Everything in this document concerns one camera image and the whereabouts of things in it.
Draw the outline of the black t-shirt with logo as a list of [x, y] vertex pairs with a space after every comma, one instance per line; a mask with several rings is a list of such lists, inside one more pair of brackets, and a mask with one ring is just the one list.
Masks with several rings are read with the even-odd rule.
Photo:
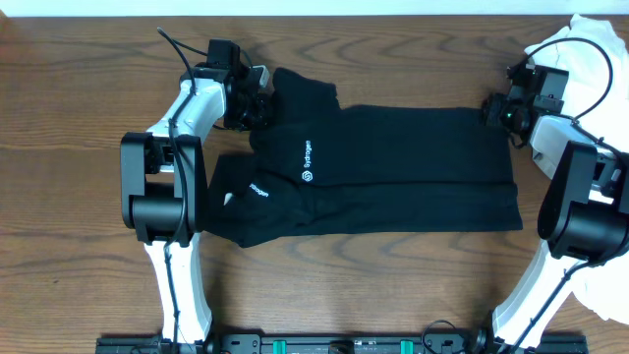
[[280, 68], [274, 122], [223, 154], [206, 230], [243, 248], [286, 236], [522, 228], [503, 130], [478, 109], [342, 108], [334, 85]]

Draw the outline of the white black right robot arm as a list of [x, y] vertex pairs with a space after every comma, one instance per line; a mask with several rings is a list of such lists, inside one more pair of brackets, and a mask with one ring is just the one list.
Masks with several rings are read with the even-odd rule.
[[472, 353], [570, 353], [582, 339], [546, 339], [543, 331], [581, 269], [628, 251], [628, 155], [563, 114], [569, 74], [541, 65], [507, 71], [511, 89], [483, 104], [486, 125], [501, 126], [556, 165], [538, 216], [541, 238], [518, 284], [491, 313]]

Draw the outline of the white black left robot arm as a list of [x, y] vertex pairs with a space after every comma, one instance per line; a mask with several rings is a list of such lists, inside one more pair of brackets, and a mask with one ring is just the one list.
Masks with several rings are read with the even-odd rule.
[[202, 145], [218, 120], [264, 112], [265, 66], [200, 64], [179, 81], [163, 117], [120, 144], [121, 206], [156, 275], [163, 311], [159, 344], [194, 350], [212, 323], [203, 292], [199, 240], [208, 207]]

